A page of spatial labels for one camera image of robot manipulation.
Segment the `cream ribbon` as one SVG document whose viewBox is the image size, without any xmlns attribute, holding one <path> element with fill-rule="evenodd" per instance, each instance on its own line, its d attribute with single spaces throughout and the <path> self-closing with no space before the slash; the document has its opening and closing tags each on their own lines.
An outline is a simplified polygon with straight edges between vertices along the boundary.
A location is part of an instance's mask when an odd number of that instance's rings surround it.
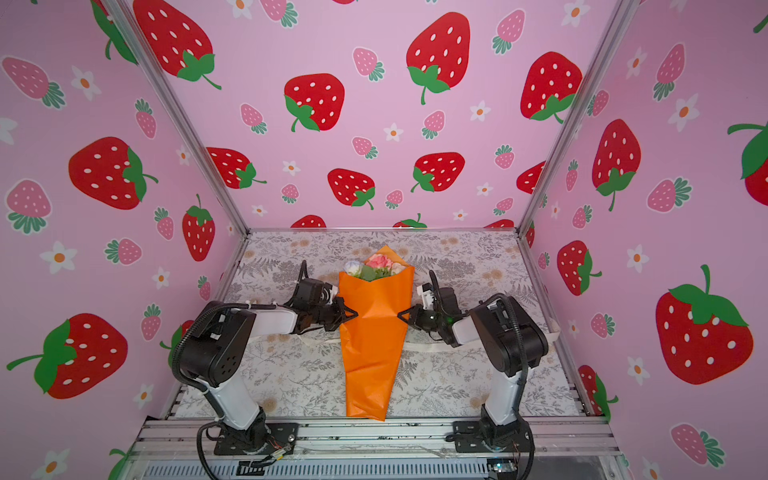
<svg viewBox="0 0 768 480">
<path fill-rule="evenodd" d="M 459 339 L 465 340 L 465 343 L 461 343 L 458 347 L 452 347 L 442 340 L 431 339 L 426 333 L 416 333 L 414 330 L 410 330 L 406 335 L 403 350 L 422 353 L 445 353 L 473 349 L 486 350 L 470 319 L 459 321 Z M 264 328 L 255 325 L 248 344 L 253 344 L 257 341 L 286 342 L 291 340 L 298 340 L 309 347 L 339 345 L 341 343 L 338 331 L 326 332 L 322 327 L 311 327 L 302 334 L 290 334 L 267 333 Z"/>
</svg>

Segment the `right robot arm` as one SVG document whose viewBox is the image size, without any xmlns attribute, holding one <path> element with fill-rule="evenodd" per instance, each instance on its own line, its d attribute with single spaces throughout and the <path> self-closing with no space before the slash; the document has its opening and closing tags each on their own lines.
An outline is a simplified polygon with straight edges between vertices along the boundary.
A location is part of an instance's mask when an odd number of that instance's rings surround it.
<svg viewBox="0 0 768 480">
<path fill-rule="evenodd" d="M 446 438 L 459 452 L 531 452 L 533 434 L 520 405 L 529 373 L 549 352 L 539 325 L 514 298 L 496 293 L 468 311 L 455 292 L 432 281 L 418 288 L 422 302 L 397 314 L 408 326 L 451 348 L 480 346 L 495 368 L 477 421 L 456 422 Z"/>
</svg>

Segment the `orange wrapping paper sheet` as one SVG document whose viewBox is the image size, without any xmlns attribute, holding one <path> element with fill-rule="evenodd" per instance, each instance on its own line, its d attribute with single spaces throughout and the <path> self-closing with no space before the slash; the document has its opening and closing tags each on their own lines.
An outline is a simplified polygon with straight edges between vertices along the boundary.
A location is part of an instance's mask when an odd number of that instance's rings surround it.
<svg viewBox="0 0 768 480">
<path fill-rule="evenodd" d="M 346 375 L 346 414 L 386 419 L 408 325 L 397 314 L 412 306 L 414 273 L 393 249 L 384 254 L 407 268 L 397 274 L 367 281 L 339 274 L 339 296 L 358 317 L 341 325 L 341 347 Z"/>
</svg>

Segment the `vertical aluminium post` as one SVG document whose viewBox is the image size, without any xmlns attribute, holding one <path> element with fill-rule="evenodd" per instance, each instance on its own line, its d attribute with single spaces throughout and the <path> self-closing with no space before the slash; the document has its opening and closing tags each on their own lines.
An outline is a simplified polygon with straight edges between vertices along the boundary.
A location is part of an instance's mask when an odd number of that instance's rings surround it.
<svg viewBox="0 0 768 480">
<path fill-rule="evenodd" d="M 166 78 L 166 72 L 161 68 L 151 51 L 149 43 L 141 33 L 139 25 L 133 16 L 131 3 L 129 1 L 106 0 L 104 4 L 113 16 L 117 29 L 134 53 L 147 80 L 159 97 L 163 108 L 170 117 L 176 131 L 184 142 L 184 145 L 192 154 L 199 170 L 205 177 L 209 188 L 217 198 L 238 234 L 243 238 L 247 237 L 249 234 L 249 227 L 235 205 L 231 195 L 228 193 L 227 187 L 220 178 L 213 160 L 197 134 L 194 125 L 190 122 L 182 103 L 179 101 L 178 96 L 169 84 Z"/>
<path fill-rule="evenodd" d="M 531 222 L 534 220 L 542 199 L 547 193 L 549 184 L 557 173 L 559 164 L 565 158 L 567 150 L 575 138 L 577 128 L 583 122 L 588 101 L 600 86 L 626 31 L 631 25 L 639 4 L 640 2 L 636 0 L 622 0 L 616 3 L 612 16 L 607 23 L 606 30 L 603 33 L 602 38 L 594 51 L 589 67 L 584 74 L 579 92 L 576 94 L 576 98 L 569 108 L 568 116 L 564 120 L 560 132 L 555 137 L 549 157 L 545 162 L 529 206 L 525 210 L 520 225 L 517 227 L 517 235 L 519 238 L 525 236 Z"/>
</svg>

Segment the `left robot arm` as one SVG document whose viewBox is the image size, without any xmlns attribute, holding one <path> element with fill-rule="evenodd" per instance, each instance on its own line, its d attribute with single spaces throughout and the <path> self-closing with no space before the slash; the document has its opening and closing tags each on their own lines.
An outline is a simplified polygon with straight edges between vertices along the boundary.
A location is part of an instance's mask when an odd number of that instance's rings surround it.
<svg viewBox="0 0 768 480">
<path fill-rule="evenodd" d="M 333 332 L 357 317 L 335 287 L 311 278 L 300 280 L 284 304 L 211 301 L 172 348 L 170 368 L 211 405 L 222 441 L 255 452 L 269 442 L 271 432 L 239 373 L 251 338 L 301 335 L 314 325 Z"/>
</svg>

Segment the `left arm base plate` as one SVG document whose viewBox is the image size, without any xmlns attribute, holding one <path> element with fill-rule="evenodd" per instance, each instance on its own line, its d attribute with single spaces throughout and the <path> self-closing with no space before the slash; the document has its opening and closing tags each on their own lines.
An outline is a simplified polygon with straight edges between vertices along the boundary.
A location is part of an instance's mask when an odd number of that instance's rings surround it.
<svg viewBox="0 0 768 480">
<path fill-rule="evenodd" d="M 255 457 L 291 455 L 298 430 L 298 423 L 255 423 L 248 430 L 236 430 L 224 425 L 214 447 L 214 454 Z"/>
</svg>

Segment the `right vertical aluminium post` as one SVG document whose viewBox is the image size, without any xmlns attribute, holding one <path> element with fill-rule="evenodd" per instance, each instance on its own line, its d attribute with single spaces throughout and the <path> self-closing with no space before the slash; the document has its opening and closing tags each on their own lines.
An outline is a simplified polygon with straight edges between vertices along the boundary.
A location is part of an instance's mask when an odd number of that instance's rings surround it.
<svg viewBox="0 0 768 480">
<path fill-rule="evenodd" d="M 576 98 L 569 108 L 568 116 L 564 120 L 560 132 L 555 137 L 549 157 L 545 162 L 529 206 L 525 210 L 520 225 L 517 227 L 517 235 L 519 238 L 525 236 L 531 222 L 534 220 L 542 199 L 547 193 L 549 184 L 557 173 L 559 164 L 565 158 L 567 150 L 575 138 L 577 128 L 583 122 L 588 101 L 600 86 L 626 31 L 631 25 L 639 4 L 640 2 L 636 0 L 622 0 L 616 3 L 612 16 L 607 23 L 606 30 L 603 33 L 602 38 L 594 51 L 589 67 L 584 74 L 579 92 L 576 94 Z"/>
</svg>

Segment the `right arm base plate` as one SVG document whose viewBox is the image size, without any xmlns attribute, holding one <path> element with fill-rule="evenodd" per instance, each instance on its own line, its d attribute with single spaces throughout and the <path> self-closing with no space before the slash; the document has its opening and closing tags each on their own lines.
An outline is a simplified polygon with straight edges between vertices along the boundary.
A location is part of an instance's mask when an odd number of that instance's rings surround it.
<svg viewBox="0 0 768 480">
<path fill-rule="evenodd" d="M 459 453 L 530 453 L 535 442 L 529 424 L 517 420 L 496 425 L 489 419 L 456 421 L 445 441 Z"/>
</svg>

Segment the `left vertical aluminium post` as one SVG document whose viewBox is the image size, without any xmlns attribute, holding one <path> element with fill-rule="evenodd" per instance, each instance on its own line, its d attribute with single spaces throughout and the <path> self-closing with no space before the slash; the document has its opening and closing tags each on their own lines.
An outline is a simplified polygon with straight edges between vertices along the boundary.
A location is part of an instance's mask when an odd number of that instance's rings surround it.
<svg viewBox="0 0 768 480">
<path fill-rule="evenodd" d="M 147 80 L 159 97 L 163 108 L 170 117 L 176 131 L 184 142 L 184 145 L 192 154 L 199 170 L 205 177 L 209 188 L 217 198 L 238 234 L 243 238 L 247 237 L 249 234 L 249 227 L 235 205 L 231 195 L 228 193 L 227 187 L 220 178 L 213 160 L 197 134 L 194 125 L 190 122 L 182 103 L 179 101 L 178 96 L 169 84 L 166 78 L 166 72 L 161 68 L 151 51 L 149 43 L 141 33 L 139 25 L 133 16 L 131 3 L 129 1 L 106 0 L 104 4 L 113 16 L 117 29 L 134 53 Z"/>
</svg>

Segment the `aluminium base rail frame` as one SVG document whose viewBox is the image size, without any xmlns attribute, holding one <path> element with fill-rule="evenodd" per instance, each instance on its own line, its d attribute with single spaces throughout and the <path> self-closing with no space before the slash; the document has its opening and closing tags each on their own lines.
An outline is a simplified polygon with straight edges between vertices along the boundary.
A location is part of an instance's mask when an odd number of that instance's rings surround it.
<svg viewBox="0 0 768 480">
<path fill-rule="evenodd" d="M 201 418 L 148 421 L 118 479 L 629 479 L 608 424 L 598 417 L 531 417 L 534 454 L 495 452 L 452 434 L 467 418 L 280 418 L 295 428 L 293 449 L 267 464 L 262 454 L 217 456 L 198 439 Z"/>
</svg>

